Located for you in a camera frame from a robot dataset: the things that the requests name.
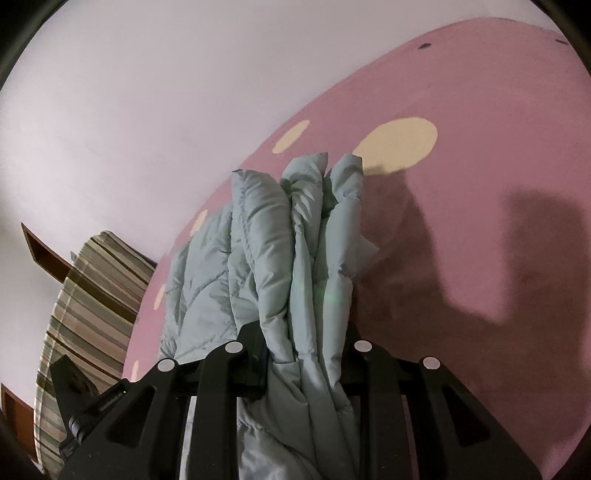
cream polka dot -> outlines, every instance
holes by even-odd
[[[197,230],[199,230],[201,228],[201,226],[203,225],[203,222],[205,221],[206,218],[207,218],[207,210],[204,210],[201,213],[199,213],[199,215],[197,215],[197,218],[195,219],[195,223],[193,224],[193,227],[191,228],[191,235],[193,235]]]
[[[380,125],[355,148],[366,175],[392,173],[424,159],[437,141],[437,128],[419,117],[399,118]]]
[[[138,381],[138,370],[139,370],[139,360],[134,362],[134,366],[131,367],[131,378],[129,379],[130,382],[137,382]]]
[[[162,299],[164,298],[164,291],[166,290],[166,285],[162,285],[160,287],[160,290],[158,290],[158,293],[156,294],[156,298],[154,299],[154,310],[158,310],[158,307],[160,307],[160,303],[162,302]]]
[[[273,153],[281,153],[287,150],[290,146],[292,146],[293,142],[295,142],[304,130],[308,128],[310,125],[309,120],[302,120],[300,123],[291,127],[287,132],[283,134],[283,136],[278,140],[278,142],[273,147]]]

brown wooden furniture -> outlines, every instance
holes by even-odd
[[[23,223],[21,227],[35,263],[58,282],[64,283],[71,265],[39,240]]]
[[[33,436],[33,409],[0,384],[2,412],[12,433],[31,459],[37,461]]]
[[[0,409],[0,476],[11,480],[48,480],[18,443]]]

black metal frame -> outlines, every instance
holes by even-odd
[[[403,361],[360,340],[350,324],[341,384],[361,398],[361,480],[411,480],[410,444],[421,480],[541,480],[511,436],[441,362]],[[178,478],[194,395],[187,476],[236,480],[236,398],[264,395],[267,364],[258,322],[202,361],[162,360],[136,384],[122,380],[102,395],[63,356],[50,367],[68,430],[60,445],[60,480]]]

wooden shelf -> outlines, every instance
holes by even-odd
[[[23,223],[21,226],[35,263],[58,282],[64,283],[71,265],[39,240]]]
[[[2,412],[18,443],[22,445],[29,457],[37,461],[35,437],[33,434],[33,409],[18,398],[14,393],[0,384]]]

striped fabric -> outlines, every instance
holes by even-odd
[[[99,392],[116,383],[154,268],[114,234],[102,232],[84,244],[68,273],[45,336],[34,409],[37,457],[54,479],[63,466],[58,445],[66,431],[49,366],[68,354]]]

